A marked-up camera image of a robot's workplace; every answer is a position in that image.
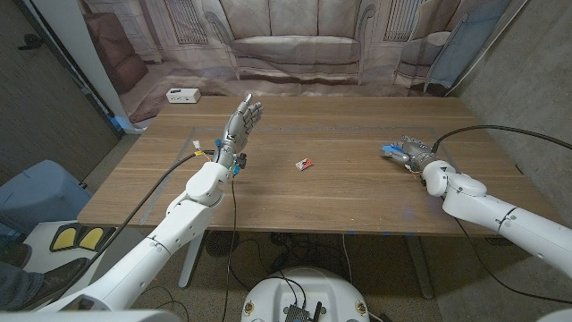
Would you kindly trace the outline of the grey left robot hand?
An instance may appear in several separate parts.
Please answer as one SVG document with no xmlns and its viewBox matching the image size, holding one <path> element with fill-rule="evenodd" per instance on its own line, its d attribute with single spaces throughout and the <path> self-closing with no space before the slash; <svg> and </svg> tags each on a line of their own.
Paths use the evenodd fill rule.
<svg viewBox="0 0 572 322">
<path fill-rule="evenodd" d="M 248 135 L 262 117 L 263 106 L 260 102 L 251 103 L 252 95 L 248 93 L 240 102 L 236 111 L 223 129 L 221 146 L 215 151 L 213 161 L 219 165 L 230 167 L 248 142 Z"/>
</svg>

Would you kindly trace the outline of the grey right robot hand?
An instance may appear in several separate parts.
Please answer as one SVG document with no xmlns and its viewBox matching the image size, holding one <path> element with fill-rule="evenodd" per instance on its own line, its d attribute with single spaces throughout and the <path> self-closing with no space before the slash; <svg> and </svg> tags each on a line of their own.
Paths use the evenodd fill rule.
<svg viewBox="0 0 572 322">
<path fill-rule="evenodd" d="M 423 141 L 404 136 L 403 141 L 382 145 L 382 156 L 404 165 L 413 172 L 422 172 L 439 158 Z"/>
</svg>

